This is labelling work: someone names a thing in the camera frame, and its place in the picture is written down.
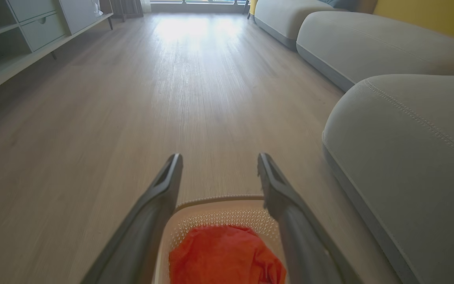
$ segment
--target gray sofa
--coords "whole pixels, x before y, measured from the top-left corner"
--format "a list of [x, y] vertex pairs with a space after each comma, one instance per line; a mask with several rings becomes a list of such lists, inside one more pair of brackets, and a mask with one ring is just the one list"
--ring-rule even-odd
[[344, 91], [377, 75], [454, 75], [454, 38], [371, 14], [310, 14], [297, 51]]
[[454, 76], [364, 79], [339, 100], [322, 140], [402, 282], [454, 283]]
[[377, 0], [351, 0], [346, 4], [334, 2], [334, 0], [258, 0], [255, 22], [289, 49], [296, 50], [297, 34], [309, 14], [317, 11], [372, 13]]
[[454, 38], [292, 1], [255, 20], [346, 91], [322, 137], [339, 183], [404, 284], [454, 284]]

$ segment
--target wooden floor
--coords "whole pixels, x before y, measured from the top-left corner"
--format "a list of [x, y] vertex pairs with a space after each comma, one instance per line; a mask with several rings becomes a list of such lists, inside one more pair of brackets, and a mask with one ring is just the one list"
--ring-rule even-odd
[[179, 203], [270, 153], [366, 284], [397, 283], [323, 160], [342, 92], [240, 14], [101, 23], [0, 87], [0, 283], [78, 283], [166, 158]]

